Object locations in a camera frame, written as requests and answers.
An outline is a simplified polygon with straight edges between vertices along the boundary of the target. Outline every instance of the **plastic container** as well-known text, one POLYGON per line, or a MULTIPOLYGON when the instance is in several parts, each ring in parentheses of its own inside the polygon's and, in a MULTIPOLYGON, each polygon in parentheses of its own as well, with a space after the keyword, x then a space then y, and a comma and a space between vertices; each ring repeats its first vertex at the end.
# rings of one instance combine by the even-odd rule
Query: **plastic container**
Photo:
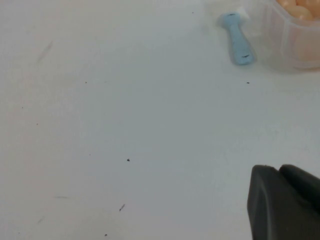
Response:
POLYGON ((287 64, 301 69, 320 67, 320 22, 291 16, 276 0, 243 0, 252 22, 287 64))

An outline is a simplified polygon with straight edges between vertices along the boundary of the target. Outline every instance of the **black plastic object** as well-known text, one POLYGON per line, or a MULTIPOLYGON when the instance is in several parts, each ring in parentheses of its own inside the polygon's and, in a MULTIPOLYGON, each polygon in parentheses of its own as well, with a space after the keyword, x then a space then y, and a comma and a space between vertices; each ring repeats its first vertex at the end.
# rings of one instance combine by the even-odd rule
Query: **black plastic object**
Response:
POLYGON ((320 179, 293 165, 256 165, 247 210, 253 240, 320 240, 320 179))

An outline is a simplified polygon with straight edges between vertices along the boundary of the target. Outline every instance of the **orange ball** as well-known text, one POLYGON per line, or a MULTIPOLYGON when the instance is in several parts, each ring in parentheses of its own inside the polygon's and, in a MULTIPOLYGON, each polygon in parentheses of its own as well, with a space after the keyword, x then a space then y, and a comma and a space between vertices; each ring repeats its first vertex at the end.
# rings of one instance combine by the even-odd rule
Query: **orange ball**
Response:
POLYGON ((291 6, 296 6, 297 5, 296 0, 276 0, 276 1, 284 9, 286 9, 287 7, 291 7, 291 6))
POLYGON ((297 0, 296 3, 308 9, 315 18, 320 17, 320 0, 297 0))
POLYGON ((313 16, 311 12, 303 6, 288 6, 285 9, 291 16, 304 20, 304 21, 312 21, 313 16))

